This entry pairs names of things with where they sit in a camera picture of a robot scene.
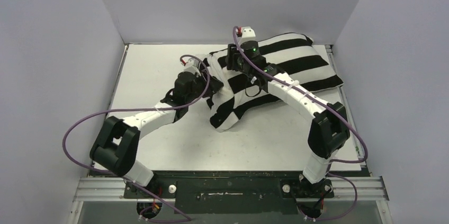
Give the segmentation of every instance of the striped cloth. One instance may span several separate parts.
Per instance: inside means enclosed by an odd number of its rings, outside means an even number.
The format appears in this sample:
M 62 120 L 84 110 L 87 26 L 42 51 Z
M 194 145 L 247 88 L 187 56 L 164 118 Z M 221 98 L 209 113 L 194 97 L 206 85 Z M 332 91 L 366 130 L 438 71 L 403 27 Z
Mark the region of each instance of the striped cloth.
M 343 85 L 332 67 L 312 47 L 313 40 L 303 34 L 286 33 L 259 41 L 259 50 L 267 62 L 279 65 L 293 80 L 298 80 L 311 92 Z M 217 131 L 225 131 L 238 122 L 250 108 L 279 99 L 261 92 L 248 83 L 247 77 L 226 68 L 227 49 L 211 52 L 204 59 L 211 76 L 224 83 L 224 87 L 206 102 L 211 109 L 210 123 Z

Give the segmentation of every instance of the white table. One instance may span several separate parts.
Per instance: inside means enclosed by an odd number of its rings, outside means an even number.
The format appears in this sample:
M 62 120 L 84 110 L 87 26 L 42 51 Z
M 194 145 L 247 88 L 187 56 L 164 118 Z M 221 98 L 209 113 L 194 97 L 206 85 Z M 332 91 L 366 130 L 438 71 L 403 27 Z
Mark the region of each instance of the white table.
M 173 88 L 183 67 L 183 54 L 209 53 L 226 45 L 131 44 L 111 108 L 152 107 Z M 314 46 L 329 60 L 325 46 Z M 338 89 L 317 93 L 329 102 L 342 101 Z M 142 138 L 137 159 L 152 170 L 167 171 L 301 171 L 311 153 L 310 124 L 283 102 L 251 109 L 230 130 L 219 133 L 209 124 L 204 100 L 189 108 L 178 122 Z M 133 113 L 113 113 L 122 118 Z M 349 138 L 340 159 L 356 160 Z M 359 171 L 359 164 L 334 163 L 333 171 Z

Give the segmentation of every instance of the black and white striped fabric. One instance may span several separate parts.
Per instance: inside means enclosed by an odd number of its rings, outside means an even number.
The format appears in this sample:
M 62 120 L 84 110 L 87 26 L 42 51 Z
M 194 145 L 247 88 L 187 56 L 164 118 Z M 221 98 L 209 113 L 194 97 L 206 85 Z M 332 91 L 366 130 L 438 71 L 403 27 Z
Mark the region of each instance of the black and white striped fabric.
M 312 47 L 313 40 L 303 34 L 286 33 L 259 41 L 259 50 L 267 62 L 279 65 L 293 80 L 311 92 L 322 91 L 343 85 L 332 67 Z M 212 76 L 224 83 L 224 87 L 207 104 L 211 109 L 210 123 L 222 132 L 238 122 L 252 107 L 278 101 L 271 94 L 258 92 L 240 72 L 226 68 L 227 49 L 209 53 L 204 59 Z

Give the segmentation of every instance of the gray floor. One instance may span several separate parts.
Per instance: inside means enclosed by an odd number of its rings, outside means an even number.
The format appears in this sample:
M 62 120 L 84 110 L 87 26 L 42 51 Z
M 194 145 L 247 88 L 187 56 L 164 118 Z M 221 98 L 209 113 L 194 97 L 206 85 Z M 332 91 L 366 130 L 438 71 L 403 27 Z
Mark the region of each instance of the gray floor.
M 346 211 L 351 202 L 325 202 L 326 212 L 322 217 L 331 217 Z M 312 223 L 304 222 L 301 215 L 282 215 L 278 212 L 260 214 L 191 214 L 192 224 L 245 224 L 245 223 Z M 182 218 L 173 214 L 173 210 L 164 207 L 158 220 L 174 220 Z M 134 202 L 85 202 L 78 224 L 142 224 L 138 221 L 136 203 Z M 358 202 L 356 208 L 347 216 L 326 224 L 338 223 L 382 223 L 375 201 Z

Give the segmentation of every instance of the screw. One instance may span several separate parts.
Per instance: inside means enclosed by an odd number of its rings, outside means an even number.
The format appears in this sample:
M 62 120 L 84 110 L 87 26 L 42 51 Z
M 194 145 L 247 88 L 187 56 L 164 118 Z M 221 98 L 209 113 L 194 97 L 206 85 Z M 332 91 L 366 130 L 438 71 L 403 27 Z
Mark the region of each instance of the screw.
M 285 193 L 289 193 L 290 192 L 290 185 L 284 184 L 284 186 L 282 186 L 282 191 L 285 192 Z
M 175 193 L 176 192 L 176 186 L 175 185 L 170 185 L 169 187 L 168 187 L 168 192 L 170 192 L 171 194 L 173 194 L 173 193 Z

